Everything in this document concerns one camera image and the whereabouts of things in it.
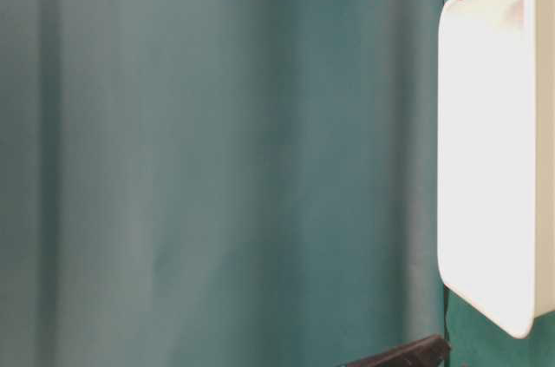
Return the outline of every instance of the teal cloth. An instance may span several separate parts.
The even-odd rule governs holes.
[[[443,331],[442,0],[0,0],[0,365]]]
[[[538,318],[528,338],[515,339],[450,292],[446,327],[453,346],[449,367],[555,365],[555,314]]]

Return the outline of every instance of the green curtain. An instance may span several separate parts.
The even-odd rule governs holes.
[[[0,365],[443,332],[443,0],[0,0]]]

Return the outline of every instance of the white container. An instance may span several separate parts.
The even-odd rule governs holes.
[[[555,0],[449,0],[439,33],[441,277],[523,338],[555,309]]]

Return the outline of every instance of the teal backdrop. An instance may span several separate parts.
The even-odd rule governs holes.
[[[443,332],[443,0],[0,0],[0,365],[333,366]],[[547,366],[448,294],[452,366]]]

